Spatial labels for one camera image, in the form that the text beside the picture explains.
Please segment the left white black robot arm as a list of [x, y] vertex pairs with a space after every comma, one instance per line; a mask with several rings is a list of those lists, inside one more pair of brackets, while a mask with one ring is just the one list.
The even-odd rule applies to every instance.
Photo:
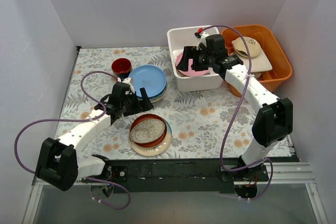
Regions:
[[154, 108], [145, 88], [139, 98], [131, 84], [117, 82], [110, 94], [98, 101], [88, 118], [57, 139], [43, 141], [35, 175], [37, 178], [67, 191], [75, 181], [94, 176], [100, 182], [111, 178], [108, 159], [101, 155], [78, 158], [80, 153], [100, 132], [122, 116], [135, 115]]

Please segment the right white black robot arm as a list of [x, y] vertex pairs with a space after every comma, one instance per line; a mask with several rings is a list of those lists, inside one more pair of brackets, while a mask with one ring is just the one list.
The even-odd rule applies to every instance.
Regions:
[[246, 100], [256, 112], [252, 126], [253, 140], [239, 157], [236, 167], [223, 167], [223, 170], [242, 180], [251, 180], [271, 149], [292, 132], [293, 104], [288, 98], [280, 99], [268, 91], [238, 56], [229, 55], [222, 35], [196, 32], [195, 37], [198, 39], [197, 46], [184, 47], [177, 69], [203, 71], [212, 68], [239, 91], [241, 99]]

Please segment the pink plate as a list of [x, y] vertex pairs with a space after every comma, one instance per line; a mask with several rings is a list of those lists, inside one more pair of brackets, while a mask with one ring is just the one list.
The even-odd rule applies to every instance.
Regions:
[[202, 76], [202, 75], [206, 75], [209, 73], [209, 69], [207, 70], [203, 70], [203, 71], [195, 71], [191, 68], [192, 66], [192, 63], [193, 63], [193, 59], [189, 59], [188, 60], [188, 71], [182, 71], [180, 69], [177, 68], [177, 65], [181, 62], [182, 60], [182, 57], [183, 57], [183, 53], [181, 52], [178, 56], [177, 56], [177, 59], [176, 59], [176, 62], [175, 62], [175, 66], [176, 66], [176, 69], [177, 71], [184, 75], [184, 76], [187, 76], [187, 77], [197, 77], [197, 76]]

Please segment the yellow woven bamboo plate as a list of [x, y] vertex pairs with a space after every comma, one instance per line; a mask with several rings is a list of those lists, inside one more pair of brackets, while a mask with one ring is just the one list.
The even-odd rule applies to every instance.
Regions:
[[180, 72], [178, 69], [176, 70], [176, 73], [180, 77], [187, 77], [185, 74], [183, 74], [182, 72]]

